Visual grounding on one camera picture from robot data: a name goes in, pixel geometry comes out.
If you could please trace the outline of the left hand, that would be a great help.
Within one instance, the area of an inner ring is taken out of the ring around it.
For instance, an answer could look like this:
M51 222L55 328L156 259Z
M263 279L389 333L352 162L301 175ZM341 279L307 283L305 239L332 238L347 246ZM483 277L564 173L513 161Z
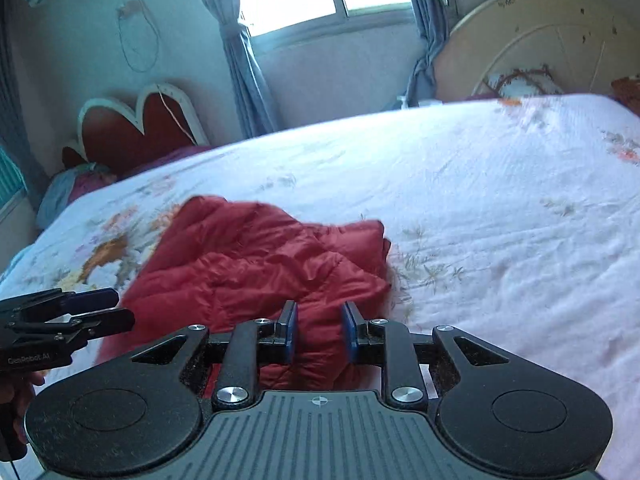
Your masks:
M26 455L23 419L35 388L44 384L43 372L1 376L1 460L12 462Z

